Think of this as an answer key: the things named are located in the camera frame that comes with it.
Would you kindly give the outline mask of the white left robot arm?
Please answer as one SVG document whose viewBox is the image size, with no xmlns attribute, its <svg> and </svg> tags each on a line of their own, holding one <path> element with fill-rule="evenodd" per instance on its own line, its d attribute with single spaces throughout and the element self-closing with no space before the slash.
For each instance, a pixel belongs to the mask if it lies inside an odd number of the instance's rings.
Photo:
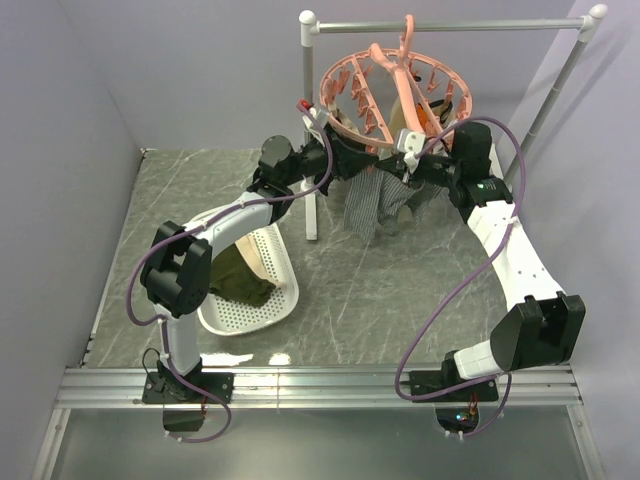
<svg viewBox="0 0 640 480">
<path fill-rule="evenodd" d="M 144 259 L 140 283 L 161 328 L 160 362 L 166 390 L 178 401 L 195 399 L 202 388 L 197 310 L 209 293 L 212 261 L 241 237 L 279 221 L 297 199 L 291 185 L 306 177 L 315 188 L 357 174 L 376 163 L 373 148 L 325 129 L 300 149 L 282 135 L 262 145 L 252 181 L 240 197 L 193 226 L 167 221 Z"/>
</svg>

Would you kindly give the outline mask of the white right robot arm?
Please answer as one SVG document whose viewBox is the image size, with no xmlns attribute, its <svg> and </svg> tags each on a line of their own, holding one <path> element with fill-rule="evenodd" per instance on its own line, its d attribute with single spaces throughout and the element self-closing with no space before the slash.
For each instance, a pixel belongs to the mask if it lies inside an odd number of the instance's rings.
<svg viewBox="0 0 640 480">
<path fill-rule="evenodd" d="M 559 365 L 571 359 L 586 316 L 578 295 L 567 295 L 549 274 L 526 235 L 519 212 L 526 190 L 524 152 L 515 135 L 500 121 L 479 116 L 503 130 L 515 149 L 520 186 L 516 199 L 489 201 L 472 210 L 467 226 L 489 254 L 476 270 L 457 285 L 428 318 L 397 367 L 396 395 L 407 401 L 426 402 L 447 395 L 465 398 L 477 384 L 513 371 Z M 409 357 L 444 308 L 480 273 L 492 267 L 497 274 L 508 308 L 488 340 L 453 354 L 453 367 L 441 374 L 441 388 L 414 395 L 402 391 L 401 376 Z"/>
</svg>

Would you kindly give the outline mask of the grey striped boxer underwear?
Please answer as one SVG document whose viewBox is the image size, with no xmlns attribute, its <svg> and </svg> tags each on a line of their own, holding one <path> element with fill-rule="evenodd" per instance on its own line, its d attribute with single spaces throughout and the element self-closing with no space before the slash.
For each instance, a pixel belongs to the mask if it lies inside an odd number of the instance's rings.
<svg viewBox="0 0 640 480">
<path fill-rule="evenodd" d="M 345 201 L 345 229 L 369 242 L 381 228 L 394 235 L 399 231 L 399 212 L 418 193 L 389 172 L 373 169 L 351 179 Z"/>
</svg>

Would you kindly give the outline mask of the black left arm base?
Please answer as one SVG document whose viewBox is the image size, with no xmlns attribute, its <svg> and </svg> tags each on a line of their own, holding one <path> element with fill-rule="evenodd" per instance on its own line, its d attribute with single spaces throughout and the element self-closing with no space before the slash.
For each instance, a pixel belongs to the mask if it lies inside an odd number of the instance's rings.
<svg viewBox="0 0 640 480">
<path fill-rule="evenodd" d="M 200 372 L 187 375 L 186 380 L 225 403 L 231 400 L 234 387 L 234 375 L 231 372 Z M 204 425 L 206 408 L 214 404 L 204 394 L 178 381 L 167 369 L 147 374 L 141 403 L 161 406 L 163 427 L 175 434 L 197 433 Z"/>
</svg>

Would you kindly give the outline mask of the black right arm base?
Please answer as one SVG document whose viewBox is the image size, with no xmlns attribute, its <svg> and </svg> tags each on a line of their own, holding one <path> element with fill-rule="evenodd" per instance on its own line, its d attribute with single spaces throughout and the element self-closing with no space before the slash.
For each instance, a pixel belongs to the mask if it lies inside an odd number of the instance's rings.
<svg viewBox="0 0 640 480">
<path fill-rule="evenodd" d="M 494 379 L 462 387 L 464 380 L 456 374 L 436 370 L 412 370 L 401 386 L 409 388 L 413 403 L 441 403 L 435 408 L 438 425 L 446 434 L 464 437 L 480 428 L 480 404 L 499 399 Z"/>
</svg>

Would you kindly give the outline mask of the pink round clip hanger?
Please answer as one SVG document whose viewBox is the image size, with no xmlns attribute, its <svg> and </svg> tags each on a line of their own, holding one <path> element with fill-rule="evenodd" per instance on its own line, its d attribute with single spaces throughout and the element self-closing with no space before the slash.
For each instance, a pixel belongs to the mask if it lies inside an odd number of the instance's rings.
<svg viewBox="0 0 640 480">
<path fill-rule="evenodd" d="M 384 158 L 399 130 L 427 139 L 471 116 L 473 98 L 452 68 L 412 48 L 414 17 L 405 16 L 397 48 L 377 43 L 337 61 L 323 75 L 319 103 L 341 137 Z"/>
</svg>

